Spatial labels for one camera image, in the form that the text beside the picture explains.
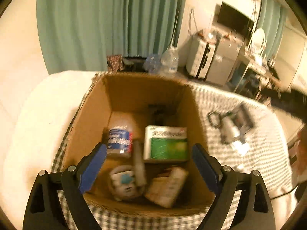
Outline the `clear bag with black item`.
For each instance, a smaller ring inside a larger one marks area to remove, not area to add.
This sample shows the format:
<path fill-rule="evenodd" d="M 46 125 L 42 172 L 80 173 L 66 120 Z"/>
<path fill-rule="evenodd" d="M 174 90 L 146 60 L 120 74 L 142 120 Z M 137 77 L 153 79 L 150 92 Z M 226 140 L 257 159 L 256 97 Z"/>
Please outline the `clear bag with black item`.
<path fill-rule="evenodd" d="M 247 134 L 254 128 L 254 120 L 244 103 L 239 104 L 227 114 L 242 135 Z"/>

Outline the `white tube bottle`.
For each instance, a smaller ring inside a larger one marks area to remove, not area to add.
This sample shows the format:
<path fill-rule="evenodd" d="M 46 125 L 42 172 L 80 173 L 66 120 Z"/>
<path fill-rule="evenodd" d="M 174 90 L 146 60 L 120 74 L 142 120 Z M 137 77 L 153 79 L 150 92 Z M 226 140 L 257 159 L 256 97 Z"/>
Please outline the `white tube bottle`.
<path fill-rule="evenodd" d="M 221 121 L 222 143 L 231 144 L 241 140 L 241 133 L 230 117 L 224 117 Z"/>

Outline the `white plush toy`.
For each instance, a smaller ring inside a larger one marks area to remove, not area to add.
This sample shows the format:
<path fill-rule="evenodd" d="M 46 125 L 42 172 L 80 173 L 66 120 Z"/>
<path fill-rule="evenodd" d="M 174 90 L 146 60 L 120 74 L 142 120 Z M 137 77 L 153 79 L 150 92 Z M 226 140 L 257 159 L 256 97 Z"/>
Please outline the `white plush toy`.
<path fill-rule="evenodd" d="M 109 173 L 109 190 L 117 201 L 132 201 L 142 196 L 143 187 L 136 184 L 133 166 L 120 165 Z"/>

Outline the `brown white small box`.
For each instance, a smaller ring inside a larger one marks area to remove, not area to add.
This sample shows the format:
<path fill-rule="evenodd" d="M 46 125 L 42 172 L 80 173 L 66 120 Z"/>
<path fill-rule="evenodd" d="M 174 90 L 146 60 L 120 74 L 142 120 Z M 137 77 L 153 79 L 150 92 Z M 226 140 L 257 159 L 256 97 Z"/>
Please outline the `brown white small box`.
<path fill-rule="evenodd" d="M 172 208 L 188 175 L 186 169 L 178 166 L 166 168 L 151 180 L 144 196 L 158 206 Z"/>

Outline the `clear jar blue label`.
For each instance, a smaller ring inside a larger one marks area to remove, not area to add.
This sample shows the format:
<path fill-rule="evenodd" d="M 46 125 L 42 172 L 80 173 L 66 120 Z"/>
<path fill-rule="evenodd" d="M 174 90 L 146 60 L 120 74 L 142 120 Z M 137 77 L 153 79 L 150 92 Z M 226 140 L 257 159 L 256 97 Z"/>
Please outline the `clear jar blue label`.
<path fill-rule="evenodd" d="M 131 158 L 132 129 L 124 118 L 112 118 L 108 131 L 107 154 L 109 156 Z"/>

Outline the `green white medicine box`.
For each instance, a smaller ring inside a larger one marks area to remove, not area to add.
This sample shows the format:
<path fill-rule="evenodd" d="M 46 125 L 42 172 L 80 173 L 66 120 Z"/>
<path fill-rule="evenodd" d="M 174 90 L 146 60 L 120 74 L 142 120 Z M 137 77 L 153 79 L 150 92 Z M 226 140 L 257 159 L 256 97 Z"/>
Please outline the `green white medicine box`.
<path fill-rule="evenodd" d="M 147 126 L 143 159 L 153 162 L 186 161 L 188 159 L 187 128 Z"/>

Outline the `white oval vanity mirror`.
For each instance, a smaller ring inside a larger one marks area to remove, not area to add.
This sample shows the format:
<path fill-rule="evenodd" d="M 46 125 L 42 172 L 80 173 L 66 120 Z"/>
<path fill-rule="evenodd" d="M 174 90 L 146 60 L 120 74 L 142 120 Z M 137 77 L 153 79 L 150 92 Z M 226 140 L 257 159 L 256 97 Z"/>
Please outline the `white oval vanity mirror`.
<path fill-rule="evenodd" d="M 250 51 L 253 55 L 261 56 L 266 47 L 266 35 L 263 28 L 258 28 L 250 40 Z"/>

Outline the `grey mini fridge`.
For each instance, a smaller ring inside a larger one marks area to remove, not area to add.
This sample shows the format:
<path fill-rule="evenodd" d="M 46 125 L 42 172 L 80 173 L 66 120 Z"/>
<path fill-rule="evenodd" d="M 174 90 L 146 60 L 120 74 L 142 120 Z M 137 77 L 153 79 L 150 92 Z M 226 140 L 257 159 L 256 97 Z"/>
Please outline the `grey mini fridge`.
<path fill-rule="evenodd" d="M 216 45 L 205 81 L 218 86 L 224 86 L 233 70 L 240 50 L 240 45 L 224 37 Z"/>

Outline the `teal curtain right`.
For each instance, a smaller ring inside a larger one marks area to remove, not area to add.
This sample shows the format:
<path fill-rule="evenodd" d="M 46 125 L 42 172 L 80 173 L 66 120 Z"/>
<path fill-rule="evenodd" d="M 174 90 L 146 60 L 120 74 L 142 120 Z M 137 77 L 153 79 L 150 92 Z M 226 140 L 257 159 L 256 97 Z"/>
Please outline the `teal curtain right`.
<path fill-rule="evenodd" d="M 266 46 L 263 54 L 269 59 L 277 54 L 286 23 L 287 9 L 277 0 L 261 0 L 257 29 L 265 33 Z"/>

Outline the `teal curtain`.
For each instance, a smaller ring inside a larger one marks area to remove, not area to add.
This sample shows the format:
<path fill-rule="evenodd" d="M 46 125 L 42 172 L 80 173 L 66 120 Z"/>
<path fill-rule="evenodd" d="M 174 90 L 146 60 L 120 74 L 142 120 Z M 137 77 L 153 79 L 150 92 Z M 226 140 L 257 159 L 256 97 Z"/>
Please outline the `teal curtain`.
<path fill-rule="evenodd" d="M 263 54 L 269 59 L 277 54 L 286 23 L 287 9 L 277 0 L 261 0 L 257 29 L 265 33 L 266 46 Z"/>
<path fill-rule="evenodd" d="M 49 74 L 106 71 L 107 57 L 146 57 L 177 44 L 185 0 L 37 0 Z"/>

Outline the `large clear water bottle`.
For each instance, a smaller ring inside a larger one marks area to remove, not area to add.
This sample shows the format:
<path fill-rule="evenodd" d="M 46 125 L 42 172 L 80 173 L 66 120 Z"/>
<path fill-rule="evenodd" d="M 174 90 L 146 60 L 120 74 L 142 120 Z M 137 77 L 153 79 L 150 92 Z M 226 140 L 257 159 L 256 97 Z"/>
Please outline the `large clear water bottle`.
<path fill-rule="evenodd" d="M 177 48 L 170 46 L 161 56 L 161 74 L 174 75 L 178 69 L 178 61 L 179 56 Z"/>

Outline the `brown cardboard box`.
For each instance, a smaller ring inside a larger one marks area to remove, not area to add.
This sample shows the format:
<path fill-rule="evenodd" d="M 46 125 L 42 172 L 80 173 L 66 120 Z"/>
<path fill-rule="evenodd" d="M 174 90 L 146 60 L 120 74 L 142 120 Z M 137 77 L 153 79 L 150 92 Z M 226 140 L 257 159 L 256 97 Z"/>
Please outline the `brown cardboard box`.
<path fill-rule="evenodd" d="M 114 126 L 126 126 L 134 139 L 144 141 L 149 125 L 185 127 L 188 147 L 207 146 L 205 124 L 193 85 L 177 78 L 137 73 L 100 73 L 82 101 L 68 136 L 63 167 L 77 164 L 97 143 L 106 143 Z M 117 201 L 110 189 L 109 174 L 129 159 L 109 157 L 92 188 L 84 194 L 86 202 L 101 209 L 142 217 L 181 217 L 203 213 L 214 200 L 192 159 L 181 163 L 187 180 L 175 205 L 162 208 L 144 197 Z"/>

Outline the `brown patterned pouch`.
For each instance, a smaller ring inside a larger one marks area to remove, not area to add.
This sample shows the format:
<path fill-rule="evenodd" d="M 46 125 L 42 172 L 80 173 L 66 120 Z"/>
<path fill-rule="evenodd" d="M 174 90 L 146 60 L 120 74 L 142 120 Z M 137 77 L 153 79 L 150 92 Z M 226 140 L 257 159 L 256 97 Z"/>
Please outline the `brown patterned pouch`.
<path fill-rule="evenodd" d="M 108 71 L 119 72 L 124 69 L 122 55 L 107 56 Z"/>

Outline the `teal curtain left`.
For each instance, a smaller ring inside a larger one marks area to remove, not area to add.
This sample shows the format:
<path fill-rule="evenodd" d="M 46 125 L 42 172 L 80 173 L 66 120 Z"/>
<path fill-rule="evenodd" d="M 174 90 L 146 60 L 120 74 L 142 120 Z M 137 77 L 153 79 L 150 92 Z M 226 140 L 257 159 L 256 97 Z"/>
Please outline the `teal curtain left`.
<path fill-rule="evenodd" d="M 107 57 L 146 57 L 177 44 L 185 0 L 37 0 L 49 74 L 106 71 Z"/>

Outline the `black wall television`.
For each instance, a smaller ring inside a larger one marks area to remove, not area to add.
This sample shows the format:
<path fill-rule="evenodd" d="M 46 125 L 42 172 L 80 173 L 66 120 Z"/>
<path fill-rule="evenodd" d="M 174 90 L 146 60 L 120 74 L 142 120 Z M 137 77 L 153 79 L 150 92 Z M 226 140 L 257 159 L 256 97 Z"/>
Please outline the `black wall television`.
<path fill-rule="evenodd" d="M 217 23 L 235 31 L 246 39 L 250 39 L 254 21 L 234 9 L 234 7 L 222 2 Z"/>

